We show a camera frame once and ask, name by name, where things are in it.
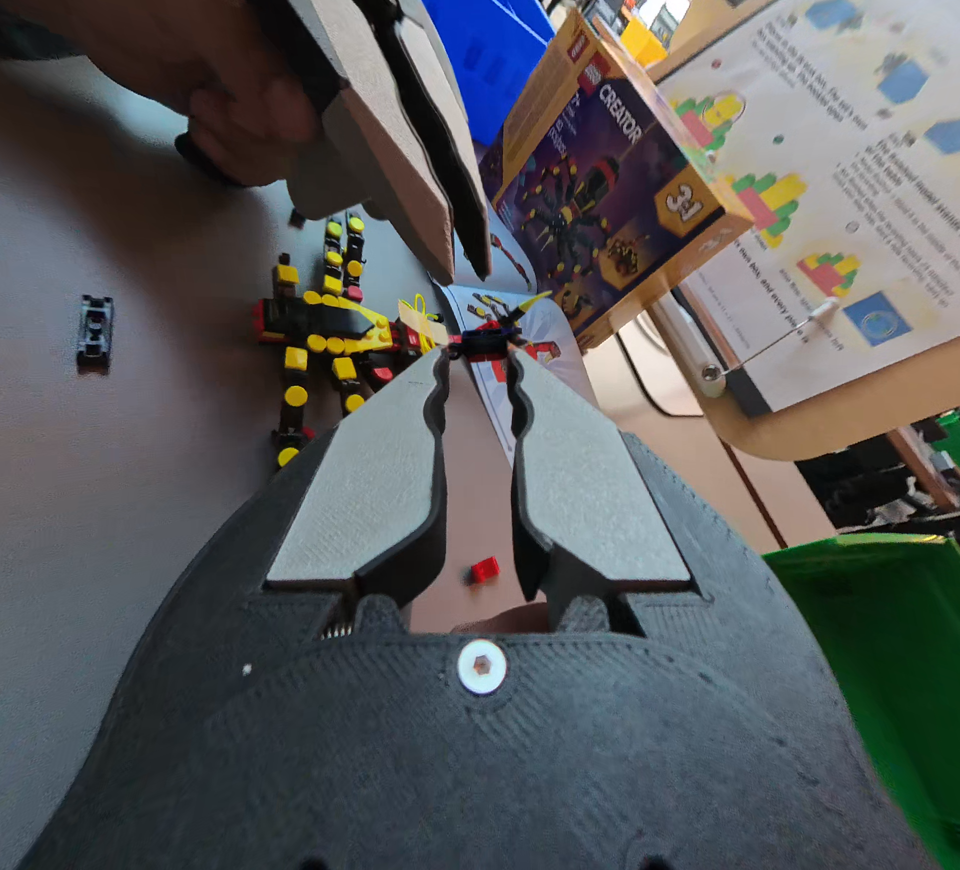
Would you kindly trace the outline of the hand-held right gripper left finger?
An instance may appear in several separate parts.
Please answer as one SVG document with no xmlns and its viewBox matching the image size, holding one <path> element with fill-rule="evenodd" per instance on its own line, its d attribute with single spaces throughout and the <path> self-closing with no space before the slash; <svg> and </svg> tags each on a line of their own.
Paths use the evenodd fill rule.
<svg viewBox="0 0 960 870">
<path fill-rule="evenodd" d="M 379 594 L 406 608 L 434 582 L 447 554 L 449 392 L 450 359 L 436 348 L 339 423 L 268 588 Z"/>
</svg>

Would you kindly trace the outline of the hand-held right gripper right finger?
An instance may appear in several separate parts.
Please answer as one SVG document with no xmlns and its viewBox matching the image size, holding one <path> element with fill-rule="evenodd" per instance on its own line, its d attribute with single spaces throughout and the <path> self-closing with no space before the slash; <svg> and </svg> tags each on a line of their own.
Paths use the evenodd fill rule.
<svg viewBox="0 0 960 870">
<path fill-rule="evenodd" d="M 617 426 L 525 352 L 507 370 L 513 567 L 526 601 L 689 590 L 689 566 Z"/>
</svg>

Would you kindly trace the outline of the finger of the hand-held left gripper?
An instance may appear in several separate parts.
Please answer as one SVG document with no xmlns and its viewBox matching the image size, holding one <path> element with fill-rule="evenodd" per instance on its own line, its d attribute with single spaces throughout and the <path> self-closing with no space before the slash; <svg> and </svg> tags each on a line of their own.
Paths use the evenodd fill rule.
<svg viewBox="0 0 960 870">
<path fill-rule="evenodd" d="M 345 82 L 321 114 L 324 136 L 428 273 L 450 284 L 452 211 L 402 108 L 375 32 L 353 0 L 308 0 Z"/>
<path fill-rule="evenodd" d="M 470 127 L 425 26 L 403 15 L 386 36 L 386 55 L 400 103 L 446 202 L 451 233 L 475 276 L 492 268 L 486 196 Z"/>
</svg>

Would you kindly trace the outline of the black yellow lego scorpion model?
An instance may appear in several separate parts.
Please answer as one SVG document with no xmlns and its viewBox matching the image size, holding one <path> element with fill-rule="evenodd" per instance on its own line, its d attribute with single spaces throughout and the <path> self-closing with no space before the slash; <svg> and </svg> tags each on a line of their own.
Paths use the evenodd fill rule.
<svg viewBox="0 0 960 870">
<path fill-rule="evenodd" d="M 355 413 L 374 394 L 434 349 L 449 359 L 507 359 L 521 349 L 515 321 L 526 307 L 510 314 L 493 331 L 467 331 L 455 348 L 440 314 L 430 314 L 426 301 L 401 300 L 395 319 L 363 304 L 361 277 L 366 267 L 366 224 L 346 210 L 326 221 L 323 231 L 318 289 L 301 289 L 299 272 L 287 252 L 271 270 L 271 296 L 253 308 L 257 341 L 282 349 L 283 396 L 277 427 L 271 432 L 275 468 L 288 465 L 314 432 L 306 425 L 311 362 L 328 367 L 340 398 L 343 417 Z"/>
</svg>

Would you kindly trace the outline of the open lego instruction booklet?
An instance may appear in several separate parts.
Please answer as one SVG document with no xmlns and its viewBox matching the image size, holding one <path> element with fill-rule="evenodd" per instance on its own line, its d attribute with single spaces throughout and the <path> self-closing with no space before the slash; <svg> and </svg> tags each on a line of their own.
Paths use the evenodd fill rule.
<svg viewBox="0 0 960 870">
<path fill-rule="evenodd" d="M 443 326 L 448 334 L 448 348 L 455 348 L 464 332 L 493 331 L 508 322 L 511 314 L 526 307 L 514 322 L 520 347 L 551 372 L 571 391 L 590 405 L 596 405 L 594 390 L 581 350 L 568 318 L 554 300 L 555 285 L 537 275 L 534 263 L 522 243 L 498 215 L 487 206 L 490 274 L 481 279 L 467 258 L 461 240 L 452 237 L 455 274 L 452 285 L 434 288 L 444 307 Z M 515 438 L 512 432 L 512 408 L 507 390 L 507 362 L 504 358 L 489 360 L 467 358 L 466 366 L 486 416 L 510 464 L 513 465 Z M 568 475 L 587 479 L 589 456 L 582 439 L 569 436 L 560 443 L 554 459 Z"/>
</svg>

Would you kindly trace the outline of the lego set cardboard box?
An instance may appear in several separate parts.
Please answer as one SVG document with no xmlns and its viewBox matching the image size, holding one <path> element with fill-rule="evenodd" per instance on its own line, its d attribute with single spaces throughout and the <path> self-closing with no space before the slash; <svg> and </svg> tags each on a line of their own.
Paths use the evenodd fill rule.
<svg viewBox="0 0 960 870">
<path fill-rule="evenodd" d="M 479 163 L 486 197 L 582 350 L 754 219 L 623 50 L 570 11 Z"/>
</svg>

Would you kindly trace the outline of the black lego plate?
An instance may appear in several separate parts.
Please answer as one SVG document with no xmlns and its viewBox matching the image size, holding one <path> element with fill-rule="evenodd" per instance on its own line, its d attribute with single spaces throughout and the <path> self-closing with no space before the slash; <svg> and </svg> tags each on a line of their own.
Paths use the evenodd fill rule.
<svg viewBox="0 0 960 870">
<path fill-rule="evenodd" d="M 76 365 L 79 371 L 107 371 L 113 359 L 115 302 L 110 297 L 80 298 Z"/>
</svg>

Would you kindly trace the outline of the person's left hand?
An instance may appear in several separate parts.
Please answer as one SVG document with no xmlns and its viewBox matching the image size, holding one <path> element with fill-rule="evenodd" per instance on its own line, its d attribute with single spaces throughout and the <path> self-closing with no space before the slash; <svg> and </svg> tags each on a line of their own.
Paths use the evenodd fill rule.
<svg viewBox="0 0 960 870">
<path fill-rule="evenodd" d="M 115 83 L 188 119 L 194 144 L 246 187 L 286 180 L 317 116 L 243 0 L 2 0 Z"/>
</svg>

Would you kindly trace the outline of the blue plastic bin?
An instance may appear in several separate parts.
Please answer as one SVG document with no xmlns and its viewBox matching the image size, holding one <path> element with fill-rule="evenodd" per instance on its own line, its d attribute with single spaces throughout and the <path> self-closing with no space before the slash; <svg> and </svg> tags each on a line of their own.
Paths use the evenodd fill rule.
<svg viewBox="0 0 960 870">
<path fill-rule="evenodd" d="M 473 139 L 494 141 L 555 31 L 540 0 L 421 0 L 446 50 Z"/>
</svg>

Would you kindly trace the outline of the yellow plastic bin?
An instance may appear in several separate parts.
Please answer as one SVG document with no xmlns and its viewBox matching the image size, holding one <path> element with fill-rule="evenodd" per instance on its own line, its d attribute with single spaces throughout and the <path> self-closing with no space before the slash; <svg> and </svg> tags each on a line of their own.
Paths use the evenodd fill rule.
<svg viewBox="0 0 960 870">
<path fill-rule="evenodd" d="M 642 21 L 632 17 L 619 37 L 622 48 L 644 69 L 660 63 L 668 56 L 666 47 Z"/>
</svg>

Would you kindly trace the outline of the green plastic bin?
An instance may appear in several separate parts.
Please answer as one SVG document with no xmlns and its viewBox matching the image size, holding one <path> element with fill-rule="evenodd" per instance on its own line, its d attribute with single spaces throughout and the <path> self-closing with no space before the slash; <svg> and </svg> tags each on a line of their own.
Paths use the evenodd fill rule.
<svg viewBox="0 0 960 870">
<path fill-rule="evenodd" d="M 768 553 L 878 776 L 942 868 L 959 867 L 959 549 L 849 534 Z"/>
</svg>

